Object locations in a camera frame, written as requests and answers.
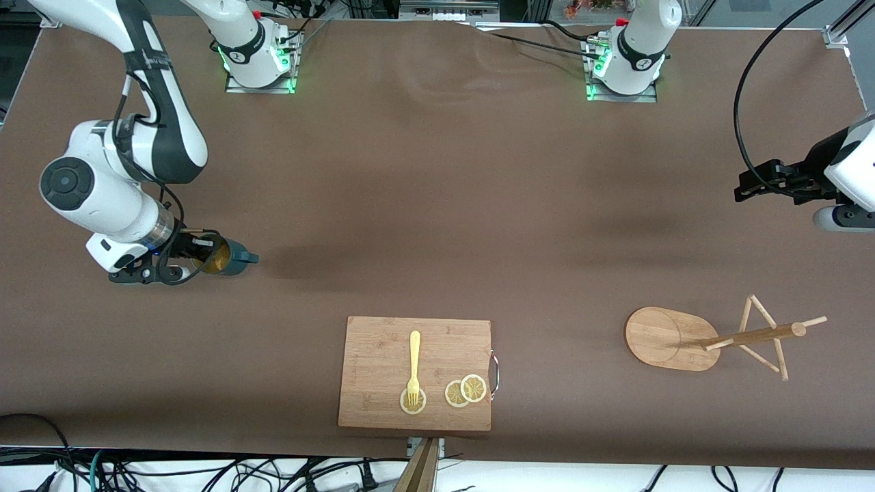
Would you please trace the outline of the brown table cover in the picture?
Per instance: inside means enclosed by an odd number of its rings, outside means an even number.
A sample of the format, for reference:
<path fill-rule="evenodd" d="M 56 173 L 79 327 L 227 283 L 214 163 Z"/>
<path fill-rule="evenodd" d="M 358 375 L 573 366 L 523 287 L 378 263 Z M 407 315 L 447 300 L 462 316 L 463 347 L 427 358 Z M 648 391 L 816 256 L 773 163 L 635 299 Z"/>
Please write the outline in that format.
<path fill-rule="evenodd" d="M 156 18 L 209 146 L 187 223 L 260 256 L 234 277 L 116 286 L 40 197 L 118 50 L 42 31 L 0 131 L 0 415 L 74 446 L 401 455 L 338 426 L 350 316 L 492 322 L 500 389 L 469 460 L 875 468 L 875 234 L 791 199 L 735 203 L 733 96 L 765 30 L 681 30 L 654 104 L 590 102 L 580 63 L 470 26 L 332 21 L 296 94 L 228 94 L 199 18 Z M 735 333 L 755 295 L 790 379 L 738 348 L 647 366 L 629 315 Z"/>

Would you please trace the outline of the orange red decoration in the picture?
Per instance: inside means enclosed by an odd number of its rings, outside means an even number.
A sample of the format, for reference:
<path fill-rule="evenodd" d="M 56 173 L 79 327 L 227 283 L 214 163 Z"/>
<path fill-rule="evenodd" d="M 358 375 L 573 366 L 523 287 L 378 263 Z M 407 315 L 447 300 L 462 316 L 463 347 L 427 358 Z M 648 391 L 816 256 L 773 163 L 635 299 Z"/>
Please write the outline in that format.
<path fill-rule="evenodd" d="M 623 18 L 636 7 L 636 0 L 563 0 L 561 12 L 566 19 L 593 18 L 593 16 L 613 16 Z"/>

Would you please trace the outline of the wooden beam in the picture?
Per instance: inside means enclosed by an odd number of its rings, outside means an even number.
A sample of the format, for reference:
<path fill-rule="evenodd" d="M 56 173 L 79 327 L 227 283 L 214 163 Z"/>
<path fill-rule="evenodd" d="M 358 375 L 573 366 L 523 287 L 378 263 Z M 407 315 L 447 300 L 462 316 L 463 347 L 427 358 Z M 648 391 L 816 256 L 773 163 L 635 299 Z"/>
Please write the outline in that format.
<path fill-rule="evenodd" d="M 427 438 L 407 462 L 392 492 L 433 492 L 438 461 L 435 438 Z"/>

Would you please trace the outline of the yellow plastic fork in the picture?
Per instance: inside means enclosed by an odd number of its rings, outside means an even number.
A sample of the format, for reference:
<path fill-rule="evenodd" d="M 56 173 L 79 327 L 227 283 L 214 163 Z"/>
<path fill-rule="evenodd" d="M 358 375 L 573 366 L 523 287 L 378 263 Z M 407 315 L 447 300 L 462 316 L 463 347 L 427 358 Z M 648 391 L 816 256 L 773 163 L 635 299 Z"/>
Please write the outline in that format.
<path fill-rule="evenodd" d="M 421 333 L 413 331 L 409 335 L 410 376 L 407 380 L 405 398 L 407 408 L 413 409 L 420 399 L 420 383 L 418 380 L 418 362 Z"/>

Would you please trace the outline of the small metal bracket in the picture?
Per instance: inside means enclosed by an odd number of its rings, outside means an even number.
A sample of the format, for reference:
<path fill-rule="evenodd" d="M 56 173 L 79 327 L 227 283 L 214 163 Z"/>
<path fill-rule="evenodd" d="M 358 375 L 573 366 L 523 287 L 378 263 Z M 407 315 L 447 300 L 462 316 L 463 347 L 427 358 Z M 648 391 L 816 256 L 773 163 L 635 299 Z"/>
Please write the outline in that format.
<path fill-rule="evenodd" d="M 425 442 L 426 438 L 419 437 L 410 437 L 407 439 L 406 444 L 406 457 L 411 459 L 415 452 L 418 450 L 419 446 L 422 445 L 422 442 Z M 446 440 L 444 438 L 435 438 L 435 442 L 437 443 L 437 457 L 438 460 L 444 460 L 446 458 Z"/>

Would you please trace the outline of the wooden mug rack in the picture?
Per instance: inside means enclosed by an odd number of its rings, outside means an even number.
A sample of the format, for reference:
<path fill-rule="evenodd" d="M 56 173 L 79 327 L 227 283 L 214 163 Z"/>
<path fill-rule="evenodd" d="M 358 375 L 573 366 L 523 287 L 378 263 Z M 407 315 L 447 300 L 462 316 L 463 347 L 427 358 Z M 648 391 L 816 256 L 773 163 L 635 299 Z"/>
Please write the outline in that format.
<path fill-rule="evenodd" d="M 703 372 L 718 362 L 725 349 L 740 349 L 787 382 L 790 379 L 782 342 L 803 338 L 826 316 L 779 324 L 753 294 L 746 297 L 737 332 L 720 336 L 699 316 L 659 306 L 632 312 L 623 339 L 639 362 L 665 370 Z"/>

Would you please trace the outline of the grey power strip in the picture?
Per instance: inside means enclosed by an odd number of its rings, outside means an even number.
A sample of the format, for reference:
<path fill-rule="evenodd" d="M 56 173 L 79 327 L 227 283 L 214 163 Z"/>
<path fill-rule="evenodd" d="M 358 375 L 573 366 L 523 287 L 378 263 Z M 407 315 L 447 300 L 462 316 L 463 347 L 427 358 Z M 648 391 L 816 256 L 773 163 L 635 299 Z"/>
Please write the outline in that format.
<path fill-rule="evenodd" d="M 500 22 L 499 0 L 398 0 L 400 20 Z"/>

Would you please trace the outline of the teal mug yellow inside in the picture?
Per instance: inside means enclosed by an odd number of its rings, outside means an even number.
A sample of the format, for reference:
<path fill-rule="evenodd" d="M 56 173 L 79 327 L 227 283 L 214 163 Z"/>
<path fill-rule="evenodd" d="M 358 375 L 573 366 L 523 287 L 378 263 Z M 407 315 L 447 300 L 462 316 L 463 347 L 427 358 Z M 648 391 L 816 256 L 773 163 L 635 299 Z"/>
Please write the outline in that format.
<path fill-rule="evenodd" d="M 249 265 L 260 262 L 259 255 L 248 250 L 243 244 L 226 239 L 215 234 L 216 244 L 213 248 L 198 249 L 197 258 L 193 263 L 199 272 L 219 276 L 237 276 Z"/>

